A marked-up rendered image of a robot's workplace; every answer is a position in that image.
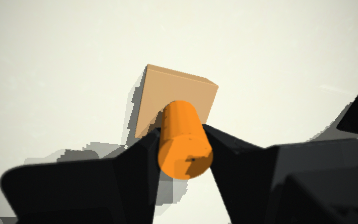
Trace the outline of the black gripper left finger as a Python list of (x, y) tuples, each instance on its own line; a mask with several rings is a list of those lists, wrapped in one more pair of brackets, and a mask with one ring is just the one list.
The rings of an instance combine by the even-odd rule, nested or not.
[(26, 213), (106, 207), (114, 224), (153, 224), (161, 127), (114, 158), (7, 170), (0, 188), (18, 220)]

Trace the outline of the orange cylinder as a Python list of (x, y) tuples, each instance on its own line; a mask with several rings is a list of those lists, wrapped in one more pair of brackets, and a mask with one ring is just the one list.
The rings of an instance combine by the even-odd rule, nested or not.
[(161, 170), (175, 179), (193, 179), (205, 173), (212, 161), (213, 152), (195, 107), (182, 100), (168, 104), (162, 113)]

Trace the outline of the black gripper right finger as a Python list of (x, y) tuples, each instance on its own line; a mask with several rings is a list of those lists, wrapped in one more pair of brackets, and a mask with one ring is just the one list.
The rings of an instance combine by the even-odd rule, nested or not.
[(232, 224), (274, 224), (291, 173), (358, 167), (358, 139), (266, 148), (202, 124), (213, 152), (210, 170)]

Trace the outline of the tan block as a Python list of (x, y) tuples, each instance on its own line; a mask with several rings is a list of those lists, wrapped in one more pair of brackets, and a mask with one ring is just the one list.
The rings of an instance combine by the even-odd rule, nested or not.
[(206, 124), (218, 88), (207, 78), (147, 64), (135, 138), (161, 127), (165, 107), (177, 100), (191, 103)]

